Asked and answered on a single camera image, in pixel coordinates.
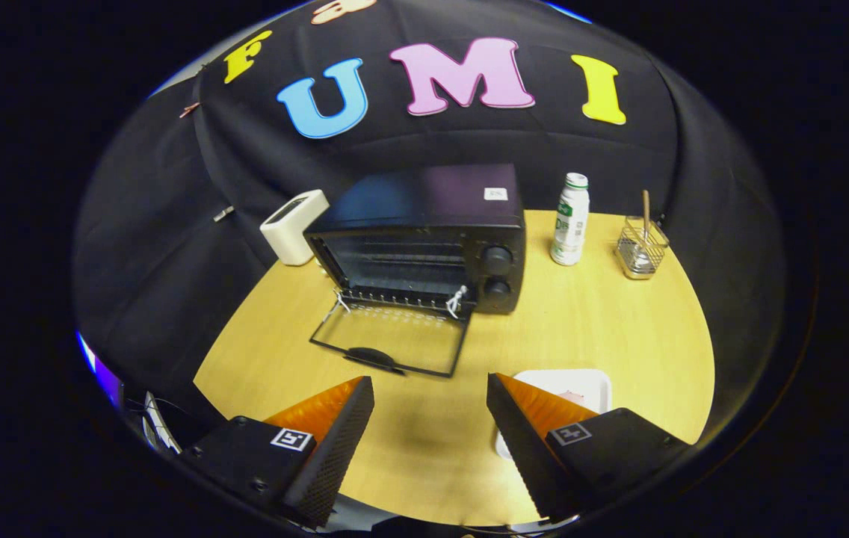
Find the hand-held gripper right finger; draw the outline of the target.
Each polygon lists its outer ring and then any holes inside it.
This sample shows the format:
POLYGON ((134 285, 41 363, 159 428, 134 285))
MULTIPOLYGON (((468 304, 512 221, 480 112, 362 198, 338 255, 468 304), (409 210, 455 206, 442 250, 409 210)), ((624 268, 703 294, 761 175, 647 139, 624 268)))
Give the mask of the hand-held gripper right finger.
POLYGON ((619 504, 690 448, 627 408, 598 413, 493 372, 487 409, 535 510, 552 521, 619 504))

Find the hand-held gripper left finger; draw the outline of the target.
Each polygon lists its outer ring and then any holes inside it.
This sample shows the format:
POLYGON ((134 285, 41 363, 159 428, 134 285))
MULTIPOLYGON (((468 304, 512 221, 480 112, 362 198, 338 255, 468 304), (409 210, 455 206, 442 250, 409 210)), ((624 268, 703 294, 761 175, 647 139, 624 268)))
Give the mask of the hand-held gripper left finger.
POLYGON ((182 460, 251 510, 316 529, 332 514, 373 408, 372 378, 356 376, 265 420, 234 416, 182 460))

